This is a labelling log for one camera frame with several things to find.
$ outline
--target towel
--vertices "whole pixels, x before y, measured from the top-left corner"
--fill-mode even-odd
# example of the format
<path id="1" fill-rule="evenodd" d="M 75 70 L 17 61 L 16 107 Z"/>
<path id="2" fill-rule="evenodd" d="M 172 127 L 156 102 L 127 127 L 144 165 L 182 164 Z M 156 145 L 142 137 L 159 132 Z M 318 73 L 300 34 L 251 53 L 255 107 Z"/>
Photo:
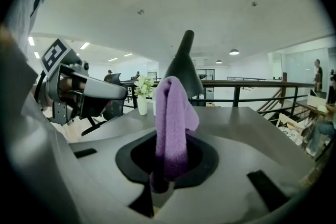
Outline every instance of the towel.
<path id="1" fill-rule="evenodd" d="M 199 122 L 180 80 L 167 77 L 160 81 L 156 89 L 156 160 L 151 174 L 154 192 L 165 192 L 169 181 L 187 171 L 185 131 L 195 131 Z"/>

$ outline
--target blue jeans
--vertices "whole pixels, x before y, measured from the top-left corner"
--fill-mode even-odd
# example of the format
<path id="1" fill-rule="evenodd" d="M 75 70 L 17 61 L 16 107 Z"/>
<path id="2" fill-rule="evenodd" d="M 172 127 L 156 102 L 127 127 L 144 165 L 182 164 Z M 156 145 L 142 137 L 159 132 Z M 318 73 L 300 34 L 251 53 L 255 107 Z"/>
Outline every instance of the blue jeans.
<path id="1" fill-rule="evenodd" d="M 313 152 L 316 153 L 318 150 L 321 134 L 327 135 L 329 138 L 335 136 L 336 130 L 331 121 L 320 121 L 316 124 L 311 140 L 308 143 L 307 147 Z"/>

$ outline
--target fluorescent light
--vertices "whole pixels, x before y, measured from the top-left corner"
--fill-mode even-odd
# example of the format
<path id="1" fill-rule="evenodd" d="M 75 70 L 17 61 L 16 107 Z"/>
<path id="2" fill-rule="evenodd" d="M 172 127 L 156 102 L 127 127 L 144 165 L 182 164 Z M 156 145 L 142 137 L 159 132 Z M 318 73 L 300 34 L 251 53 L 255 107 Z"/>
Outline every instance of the fluorescent light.
<path id="1" fill-rule="evenodd" d="M 80 47 L 80 49 L 81 49 L 81 50 L 84 50 L 86 47 L 89 46 L 89 44 L 90 44 L 90 43 L 85 42 L 85 43 L 83 44 L 83 46 Z"/>
<path id="2" fill-rule="evenodd" d="M 237 55 L 237 54 L 239 54 L 239 51 L 237 49 L 232 49 L 229 54 L 230 55 Z"/>
<path id="3" fill-rule="evenodd" d="M 31 46 L 35 46 L 33 37 L 28 37 L 28 41 L 29 41 L 29 44 L 30 44 Z"/>

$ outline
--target flower arrangement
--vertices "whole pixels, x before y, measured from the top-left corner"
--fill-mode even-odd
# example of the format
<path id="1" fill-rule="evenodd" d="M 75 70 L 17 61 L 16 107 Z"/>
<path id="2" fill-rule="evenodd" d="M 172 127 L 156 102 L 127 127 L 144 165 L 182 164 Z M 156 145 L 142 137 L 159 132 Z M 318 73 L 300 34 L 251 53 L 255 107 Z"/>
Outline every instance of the flower arrangement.
<path id="1" fill-rule="evenodd" d="M 154 80 L 151 78 L 140 76 L 138 77 L 138 80 L 134 83 L 136 86 L 138 86 L 134 93 L 135 95 L 141 95 L 144 97 L 150 97 L 151 93 L 153 92 L 153 85 Z"/>

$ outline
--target vase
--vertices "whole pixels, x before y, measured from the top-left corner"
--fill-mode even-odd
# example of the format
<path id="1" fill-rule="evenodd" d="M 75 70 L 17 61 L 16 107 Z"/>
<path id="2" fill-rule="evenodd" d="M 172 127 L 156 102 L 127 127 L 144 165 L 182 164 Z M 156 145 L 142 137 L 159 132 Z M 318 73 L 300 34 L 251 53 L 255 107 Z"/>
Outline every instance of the vase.
<path id="1" fill-rule="evenodd" d="M 147 114 L 147 100 L 145 96 L 139 95 L 138 96 L 138 109 L 140 115 Z"/>

